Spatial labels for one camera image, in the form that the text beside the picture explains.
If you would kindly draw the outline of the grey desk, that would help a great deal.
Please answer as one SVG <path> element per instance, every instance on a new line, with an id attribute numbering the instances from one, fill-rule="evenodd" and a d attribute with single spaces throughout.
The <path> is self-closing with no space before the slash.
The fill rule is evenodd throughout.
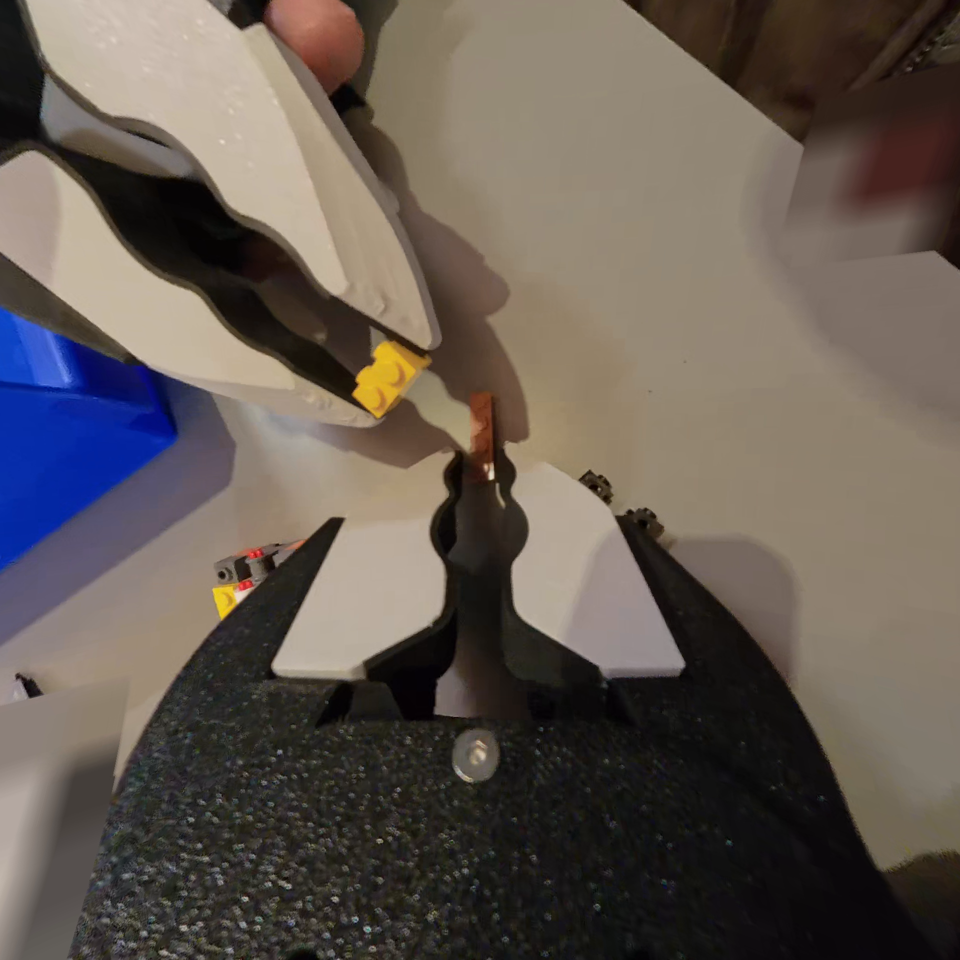
<path id="1" fill-rule="evenodd" d="M 617 505 L 783 671 L 878 865 L 958 850 L 958 271 L 797 262 L 802 148 L 622 2 L 352 2 L 361 139 L 440 313 L 361 431 L 169 385 L 178 442 L 2 573 L 2 674 L 128 680 L 126 760 L 217 624 L 214 561 L 466 437 Z"/>

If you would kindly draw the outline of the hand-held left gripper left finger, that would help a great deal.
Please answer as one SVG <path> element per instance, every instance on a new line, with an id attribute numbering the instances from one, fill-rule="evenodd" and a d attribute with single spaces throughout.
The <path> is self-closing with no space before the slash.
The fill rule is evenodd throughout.
<path id="1" fill-rule="evenodd" d="M 361 680 L 449 605 L 463 457 L 428 456 L 348 508 L 271 663 L 279 678 Z"/>

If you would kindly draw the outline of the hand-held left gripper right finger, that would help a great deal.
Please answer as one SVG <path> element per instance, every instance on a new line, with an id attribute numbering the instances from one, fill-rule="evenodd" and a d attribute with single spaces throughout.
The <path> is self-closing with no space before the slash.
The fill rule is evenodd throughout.
<path id="1" fill-rule="evenodd" d="M 605 680 L 677 678 L 686 662 L 611 507 L 522 445 L 497 467 L 508 611 Z"/>

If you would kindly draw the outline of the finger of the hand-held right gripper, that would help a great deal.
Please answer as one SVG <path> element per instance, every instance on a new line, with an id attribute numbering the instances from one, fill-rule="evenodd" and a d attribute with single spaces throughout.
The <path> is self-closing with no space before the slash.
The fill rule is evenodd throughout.
<path id="1" fill-rule="evenodd" d="M 377 425 L 330 354 L 274 323 L 245 284 L 226 290 L 227 307 L 274 340 L 261 346 L 232 329 L 202 287 L 136 251 L 90 187 L 49 150 L 14 151 L 2 162 L 1 183 L 2 306 L 221 397 L 331 426 Z"/>
<path id="2" fill-rule="evenodd" d="M 401 340 L 441 332 L 399 207 L 299 57 L 209 2 L 28 1 L 44 71 L 114 129 L 181 155 L 318 290 Z"/>

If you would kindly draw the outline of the person's right hand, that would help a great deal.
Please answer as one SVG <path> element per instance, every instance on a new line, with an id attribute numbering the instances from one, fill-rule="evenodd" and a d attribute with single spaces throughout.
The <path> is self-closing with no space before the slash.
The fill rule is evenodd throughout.
<path id="1" fill-rule="evenodd" d="M 345 2 L 270 1 L 264 21 L 303 61 L 327 94 L 340 90 L 362 66 L 364 31 Z"/>

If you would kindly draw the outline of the colourful toy brick model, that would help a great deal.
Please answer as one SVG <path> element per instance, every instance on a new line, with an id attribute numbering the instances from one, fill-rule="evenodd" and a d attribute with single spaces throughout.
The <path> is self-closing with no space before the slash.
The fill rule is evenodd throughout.
<path id="1" fill-rule="evenodd" d="M 220 620 L 226 619 L 305 543 L 304 539 L 269 543 L 218 560 L 214 564 L 212 595 Z"/>

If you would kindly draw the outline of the brown zip hoodie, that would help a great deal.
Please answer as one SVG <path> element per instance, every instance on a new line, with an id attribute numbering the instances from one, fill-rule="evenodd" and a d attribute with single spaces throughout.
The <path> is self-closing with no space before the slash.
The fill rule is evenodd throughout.
<path id="1" fill-rule="evenodd" d="M 628 1 L 801 142 L 851 90 L 958 59 L 957 1 Z"/>

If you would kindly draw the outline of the orange toy brick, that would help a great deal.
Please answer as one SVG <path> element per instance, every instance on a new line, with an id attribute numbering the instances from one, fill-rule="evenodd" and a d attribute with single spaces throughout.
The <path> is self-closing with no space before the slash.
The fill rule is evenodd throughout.
<path id="1" fill-rule="evenodd" d="M 496 478 L 498 455 L 496 403 L 489 391 L 474 391 L 469 399 L 469 448 L 466 463 L 477 483 Z"/>

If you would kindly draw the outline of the blue storage bin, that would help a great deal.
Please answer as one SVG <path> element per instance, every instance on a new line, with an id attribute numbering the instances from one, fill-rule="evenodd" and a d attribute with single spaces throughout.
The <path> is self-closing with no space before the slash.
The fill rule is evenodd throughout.
<path id="1" fill-rule="evenodd" d="M 1 311 L 1 569 L 178 438 L 162 384 Z"/>

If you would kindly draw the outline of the yellow toy brick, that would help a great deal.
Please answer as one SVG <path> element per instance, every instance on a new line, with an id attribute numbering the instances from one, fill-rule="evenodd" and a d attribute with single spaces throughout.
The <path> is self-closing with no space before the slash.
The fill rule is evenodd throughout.
<path id="1" fill-rule="evenodd" d="M 418 354 L 399 342 L 379 342 L 370 363 L 355 376 L 352 398 L 366 412 L 382 419 L 404 399 L 430 365 L 429 356 Z"/>

